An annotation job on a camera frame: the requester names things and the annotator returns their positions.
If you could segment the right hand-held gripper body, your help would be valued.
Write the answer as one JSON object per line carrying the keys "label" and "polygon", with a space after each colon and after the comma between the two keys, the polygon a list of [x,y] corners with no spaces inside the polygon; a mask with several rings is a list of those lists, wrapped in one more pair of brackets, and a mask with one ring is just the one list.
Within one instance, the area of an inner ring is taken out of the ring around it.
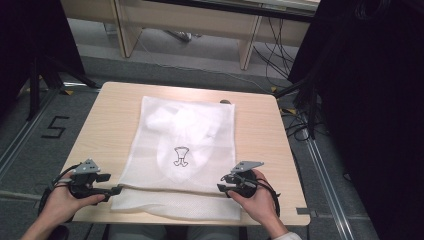
{"label": "right hand-held gripper body", "polygon": [[253,169],[262,165],[263,162],[239,162],[229,174],[229,183],[235,185],[234,191],[245,198],[252,197],[255,194],[258,185]]}

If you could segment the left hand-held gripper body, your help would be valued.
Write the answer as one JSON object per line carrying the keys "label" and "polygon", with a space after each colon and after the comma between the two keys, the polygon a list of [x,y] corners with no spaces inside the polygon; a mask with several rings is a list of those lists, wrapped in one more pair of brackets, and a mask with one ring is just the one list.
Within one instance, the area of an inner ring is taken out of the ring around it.
{"label": "left hand-held gripper body", "polygon": [[72,196],[82,199],[96,195],[97,192],[93,188],[93,182],[97,179],[99,171],[100,168],[91,158],[78,165],[74,169],[69,183],[69,191]]}

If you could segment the white mesh laundry bag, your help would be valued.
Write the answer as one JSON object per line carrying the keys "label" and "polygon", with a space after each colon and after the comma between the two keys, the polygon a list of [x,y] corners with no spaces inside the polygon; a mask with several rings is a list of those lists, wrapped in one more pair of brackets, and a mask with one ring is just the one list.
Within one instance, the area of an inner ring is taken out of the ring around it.
{"label": "white mesh laundry bag", "polygon": [[125,213],[146,212],[174,219],[238,221],[240,207],[217,188],[221,177],[236,165],[235,107],[222,103],[186,102],[218,104],[227,108],[226,147],[222,146],[218,153],[213,153],[211,162],[197,174],[178,183],[168,179],[159,169],[158,138],[144,131],[144,103],[152,100],[186,102],[149,96],[142,98],[138,129],[119,180],[123,189],[113,199],[111,209]]}

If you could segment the person's right hand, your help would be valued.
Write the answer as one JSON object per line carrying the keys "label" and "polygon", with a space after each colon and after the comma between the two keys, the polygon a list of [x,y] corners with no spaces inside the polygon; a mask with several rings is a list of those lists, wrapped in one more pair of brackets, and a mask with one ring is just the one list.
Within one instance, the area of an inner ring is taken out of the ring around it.
{"label": "person's right hand", "polygon": [[250,198],[244,198],[234,191],[229,191],[228,195],[273,237],[285,232],[275,212],[272,195],[266,188],[258,186],[255,194]]}

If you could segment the person's left hand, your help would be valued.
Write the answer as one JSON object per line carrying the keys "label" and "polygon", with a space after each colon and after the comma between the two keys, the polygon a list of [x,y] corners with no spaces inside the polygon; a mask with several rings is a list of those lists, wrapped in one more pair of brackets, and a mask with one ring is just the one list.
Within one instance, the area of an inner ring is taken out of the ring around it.
{"label": "person's left hand", "polygon": [[95,205],[104,199],[103,194],[77,199],[70,193],[68,183],[59,181],[48,197],[40,219],[46,227],[55,228],[71,219],[83,207]]}

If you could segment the white garment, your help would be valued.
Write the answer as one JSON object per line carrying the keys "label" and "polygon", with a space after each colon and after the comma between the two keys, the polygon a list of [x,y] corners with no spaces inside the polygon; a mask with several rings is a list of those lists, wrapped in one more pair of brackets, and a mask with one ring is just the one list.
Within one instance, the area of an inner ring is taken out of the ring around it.
{"label": "white garment", "polygon": [[144,131],[158,138],[159,169],[173,182],[197,174],[226,147],[225,106],[152,100],[144,107]]}

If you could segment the black tripod stand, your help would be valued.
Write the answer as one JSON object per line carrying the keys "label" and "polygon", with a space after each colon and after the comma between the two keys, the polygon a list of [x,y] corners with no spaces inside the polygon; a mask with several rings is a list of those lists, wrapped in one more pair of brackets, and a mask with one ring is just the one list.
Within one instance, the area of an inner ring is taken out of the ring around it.
{"label": "black tripod stand", "polygon": [[298,91],[293,103],[298,109],[307,110],[306,129],[309,138],[315,140],[315,117],[317,112],[318,93],[315,88],[315,83],[318,78],[312,74],[307,74],[302,80],[291,86],[280,90],[273,94],[276,99],[279,99],[289,93]]}
{"label": "black tripod stand", "polygon": [[64,82],[59,76],[60,72],[67,73],[90,88],[101,88],[99,84],[90,80],[84,74],[78,73],[75,69],[67,66],[56,58],[46,55],[35,57],[30,63],[30,107],[27,118],[28,121],[32,120],[40,109],[39,77],[42,77],[49,89],[61,90],[64,87]]}

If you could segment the black curtain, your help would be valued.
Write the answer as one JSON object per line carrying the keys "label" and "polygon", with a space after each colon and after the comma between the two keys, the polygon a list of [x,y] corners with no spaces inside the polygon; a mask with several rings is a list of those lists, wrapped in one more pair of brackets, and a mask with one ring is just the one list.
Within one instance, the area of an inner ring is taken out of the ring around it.
{"label": "black curtain", "polygon": [[321,0],[289,75],[314,85],[380,240],[424,240],[424,0]]}
{"label": "black curtain", "polygon": [[61,0],[0,0],[0,117],[41,56],[85,73]]}

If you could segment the grey power strip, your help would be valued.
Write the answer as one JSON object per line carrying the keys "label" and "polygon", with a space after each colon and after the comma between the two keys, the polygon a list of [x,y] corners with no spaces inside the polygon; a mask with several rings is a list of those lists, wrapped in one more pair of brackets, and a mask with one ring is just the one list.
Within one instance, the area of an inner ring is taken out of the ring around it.
{"label": "grey power strip", "polygon": [[188,43],[192,41],[194,38],[201,37],[201,34],[192,34],[189,32],[181,32],[181,31],[166,30],[166,33],[184,43]]}

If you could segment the beige wooden desk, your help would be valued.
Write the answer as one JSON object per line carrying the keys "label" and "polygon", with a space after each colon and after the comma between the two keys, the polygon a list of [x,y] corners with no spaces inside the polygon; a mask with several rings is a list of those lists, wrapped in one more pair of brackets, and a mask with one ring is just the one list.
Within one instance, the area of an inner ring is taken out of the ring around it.
{"label": "beige wooden desk", "polygon": [[71,19],[112,24],[120,54],[129,58],[145,28],[224,37],[238,41],[240,68],[249,66],[256,42],[275,38],[301,45],[320,0],[229,0],[240,13],[149,0],[60,0]]}

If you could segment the metal floor rail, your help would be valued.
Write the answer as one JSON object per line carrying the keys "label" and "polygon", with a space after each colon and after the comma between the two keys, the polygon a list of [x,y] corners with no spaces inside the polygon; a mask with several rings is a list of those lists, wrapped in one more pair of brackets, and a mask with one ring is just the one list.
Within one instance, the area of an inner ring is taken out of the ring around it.
{"label": "metal floor rail", "polygon": [[0,181],[3,179],[13,162],[18,157],[26,142],[34,130],[39,125],[54,98],[58,95],[58,90],[49,90],[40,103],[40,108],[30,120],[27,120],[19,130],[16,137],[8,145],[6,150],[0,155]]}
{"label": "metal floor rail", "polygon": [[326,197],[341,240],[355,240],[351,224],[345,214],[343,207],[341,206],[341,202],[331,182],[329,173],[324,164],[321,152],[318,149],[316,140],[312,138],[312,135],[307,130],[303,130],[302,135],[306,138],[309,154],[315,166],[320,184],[323,188],[324,195]]}

